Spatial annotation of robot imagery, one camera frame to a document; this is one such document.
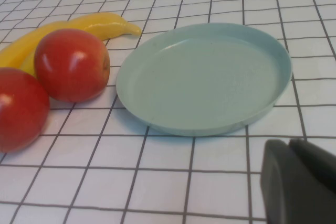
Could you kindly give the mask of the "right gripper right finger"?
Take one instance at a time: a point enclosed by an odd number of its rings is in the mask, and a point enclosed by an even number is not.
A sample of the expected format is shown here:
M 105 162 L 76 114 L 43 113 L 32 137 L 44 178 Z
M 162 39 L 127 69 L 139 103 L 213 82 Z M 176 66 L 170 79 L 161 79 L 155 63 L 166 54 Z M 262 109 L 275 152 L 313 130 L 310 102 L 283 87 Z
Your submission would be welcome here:
M 335 184 L 335 155 L 300 139 L 291 139 L 289 146 L 317 180 Z

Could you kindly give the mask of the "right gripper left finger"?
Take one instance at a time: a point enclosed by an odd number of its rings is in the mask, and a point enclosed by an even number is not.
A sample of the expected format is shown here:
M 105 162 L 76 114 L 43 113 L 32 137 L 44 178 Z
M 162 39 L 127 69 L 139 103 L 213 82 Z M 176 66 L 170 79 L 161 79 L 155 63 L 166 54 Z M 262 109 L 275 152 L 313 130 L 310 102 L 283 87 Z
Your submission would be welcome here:
M 265 143 L 260 187 L 267 223 L 335 223 L 335 184 L 317 180 L 289 143 Z

